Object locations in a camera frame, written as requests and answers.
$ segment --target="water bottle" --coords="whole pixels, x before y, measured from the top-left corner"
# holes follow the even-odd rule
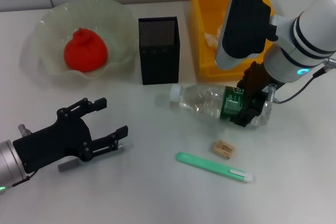
[[[196,115],[207,115],[216,119],[230,120],[235,117],[243,105],[244,91],[240,88],[215,84],[199,84],[183,87],[173,84],[170,92],[172,107],[186,109]],[[250,122],[252,126],[267,124],[272,101],[267,99],[260,116]]]

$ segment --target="yellow crate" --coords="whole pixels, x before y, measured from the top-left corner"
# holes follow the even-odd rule
[[[270,47],[271,42],[267,41],[265,50],[257,59],[247,59],[239,66],[228,70],[220,70],[215,63],[216,50],[207,45],[204,33],[217,34],[217,27],[220,26],[225,17],[226,9],[230,0],[191,0],[190,20],[191,32],[194,44],[194,65],[198,77],[203,81],[214,80],[239,80],[243,72],[255,60],[262,63],[265,51]],[[269,0],[263,0],[271,6]]]

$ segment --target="cable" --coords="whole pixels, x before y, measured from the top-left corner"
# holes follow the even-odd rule
[[[22,184],[23,182],[26,182],[26,181],[30,180],[36,173],[37,173],[37,171],[33,172],[33,174],[27,176],[27,177],[24,178],[23,180],[21,180],[21,181],[19,181],[19,182],[17,182],[17,183],[12,184],[12,187],[14,187],[14,186],[18,186],[18,185]]]
[[[31,179],[35,174],[37,173],[37,171],[33,172],[33,174],[31,174],[29,177],[29,179]]]
[[[283,104],[285,102],[288,102],[290,100],[292,100],[293,98],[295,98],[298,94],[300,94],[314,79],[316,79],[317,77],[320,77],[321,75],[325,74],[328,72],[328,69],[323,67],[323,68],[320,68],[318,71],[316,71],[314,74],[313,74],[313,77],[298,91],[296,92],[294,95],[292,95],[290,98],[288,99],[285,99],[283,101],[275,101],[276,104]]]
[[[290,101],[290,100],[292,100],[293,98],[295,98],[298,94],[300,94],[313,80],[314,80],[315,78],[314,77],[312,77],[298,92],[296,92],[294,95],[292,95],[290,98],[288,98],[288,99],[285,99],[285,100],[283,100],[283,101],[276,101],[275,103],[276,104],[283,104],[283,103],[285,103],[285,102],[288,102],[288,101]]]

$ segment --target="eraser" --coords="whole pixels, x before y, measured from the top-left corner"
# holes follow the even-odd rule
[[[235,151],[234,146],[222,140],[218,140],[214,146],[214,152],[227,159],[231,158],[234,151]]]

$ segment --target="red object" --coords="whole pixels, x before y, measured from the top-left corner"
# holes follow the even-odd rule
[[[106,63],[107,48],[94,31],[79,28],[65,46],[64,60],[73,70],[94,71]]]

